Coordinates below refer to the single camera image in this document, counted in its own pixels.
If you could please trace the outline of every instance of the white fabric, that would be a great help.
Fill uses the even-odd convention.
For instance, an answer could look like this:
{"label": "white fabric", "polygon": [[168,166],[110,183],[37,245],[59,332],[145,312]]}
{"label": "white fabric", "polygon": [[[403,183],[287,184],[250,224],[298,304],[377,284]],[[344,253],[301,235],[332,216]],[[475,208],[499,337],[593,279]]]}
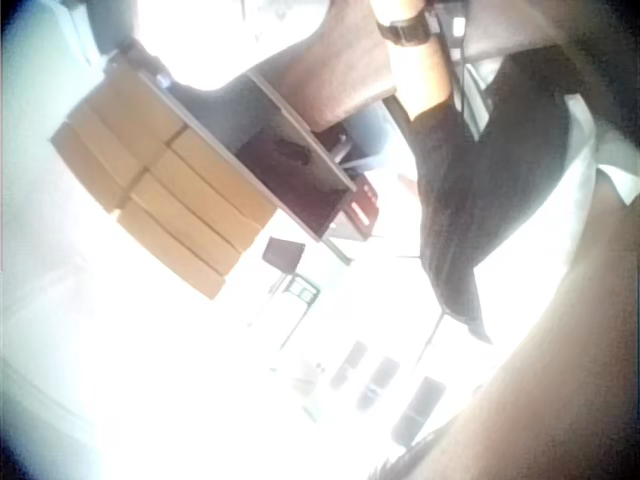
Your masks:
{"label": "white fabric", "polygon": [[[605,137],[607,154],[598,155],[596,125],[582,97],[565,99],[571,123],[564,176],[540,209],[474,270],[485,328],[503,358],[541,317],[570,267],[591,205],[598,162],[623,147],[637,158],[633,146],[614,145],[611,132]],[[629,176],[627,183],[637,185],[638,178]],[[627,189],[627,203],[637,193]]]}

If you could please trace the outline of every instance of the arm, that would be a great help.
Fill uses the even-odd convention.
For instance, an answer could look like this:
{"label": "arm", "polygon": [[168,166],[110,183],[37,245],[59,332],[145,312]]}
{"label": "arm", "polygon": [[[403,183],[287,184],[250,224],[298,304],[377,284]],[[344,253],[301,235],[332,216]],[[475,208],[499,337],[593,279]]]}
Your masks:
{"label": "arm", "polygon": [[[371,7],[378,22],[389,25],[415,17],[424,3],[425,0],[371,0]],[[416,47],[386,43],[396,96],[412,121],[449,97],[451,82],[437,38]]]}

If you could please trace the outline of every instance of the hand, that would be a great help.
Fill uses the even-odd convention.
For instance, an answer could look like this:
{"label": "hand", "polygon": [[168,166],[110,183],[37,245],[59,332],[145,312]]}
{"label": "hand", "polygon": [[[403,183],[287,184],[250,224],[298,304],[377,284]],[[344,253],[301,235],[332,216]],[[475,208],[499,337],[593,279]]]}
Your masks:
{"label": "hand", "polygon": [[378,23],[387,26],[391,22],[415,17],[425,4],[426,0],[371,0]]}

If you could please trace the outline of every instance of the bright light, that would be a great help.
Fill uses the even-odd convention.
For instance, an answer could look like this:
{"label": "bright light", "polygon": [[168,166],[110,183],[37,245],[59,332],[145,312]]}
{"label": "bright light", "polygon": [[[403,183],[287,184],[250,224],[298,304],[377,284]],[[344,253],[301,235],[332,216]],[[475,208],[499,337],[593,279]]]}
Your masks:
{"label": "bright light", "polygon": [[253,65],[311,35],[328,0],[138,0],[136,35],[179,83],[225,85]]}

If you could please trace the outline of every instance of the white wall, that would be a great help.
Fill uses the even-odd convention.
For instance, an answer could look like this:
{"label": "white wall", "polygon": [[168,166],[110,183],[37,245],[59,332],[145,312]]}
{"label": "white wall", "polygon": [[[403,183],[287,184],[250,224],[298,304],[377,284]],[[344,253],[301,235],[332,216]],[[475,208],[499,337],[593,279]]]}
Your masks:
{"label": "white wall", "polygon": [[230,465],[227,478],[299,478],[308,422],[252,363],[232,315],[133,241],[49,143],[101,72],[37,2],[2,48],[2,433],[18,457],[47,479],[211,478]]}

